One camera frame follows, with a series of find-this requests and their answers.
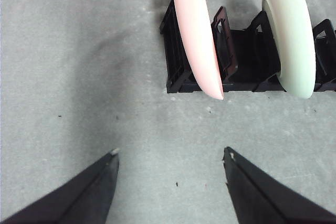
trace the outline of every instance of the black plastic holder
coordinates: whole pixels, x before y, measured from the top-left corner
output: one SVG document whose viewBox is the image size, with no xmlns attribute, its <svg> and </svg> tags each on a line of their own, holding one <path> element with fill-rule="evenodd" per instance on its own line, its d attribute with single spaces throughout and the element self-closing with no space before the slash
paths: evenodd
<svg viewBox="0 0 336 224">
<path fill-rule="evenodd" d="M 211 23 L 224 92 L 284 91 L 278 81 L 280 60 L 269 20 L 261 11 L 244 30 L 231 30 L 225 7 L 220 7 Z M 167 93 L 201 91 L 186 53 L 171 0 L 160 33 L 164 38 L 167 63 Z M 336 91 L 336 34 L 329 19 L 313 29 L 316 49 L 314 91 Z"/>
</svg>

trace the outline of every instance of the gray floor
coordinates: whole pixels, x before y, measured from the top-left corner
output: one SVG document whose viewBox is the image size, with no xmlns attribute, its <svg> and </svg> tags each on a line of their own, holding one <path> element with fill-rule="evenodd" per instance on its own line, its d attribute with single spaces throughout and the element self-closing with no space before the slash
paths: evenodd
<svg viewBox="0 0 336 224">
<path fill-rule="evenodd" d="M 231 146 L 336 212 L 336 93 L 166 94 L 170 0 L 1 0 L 1 219 L 121 148 L 107 223 L 237 223 Z M 247 27 L 260 0 L 207 0 Z M 307 0 L 336 24 L 335 0 Z"/>
</svg>

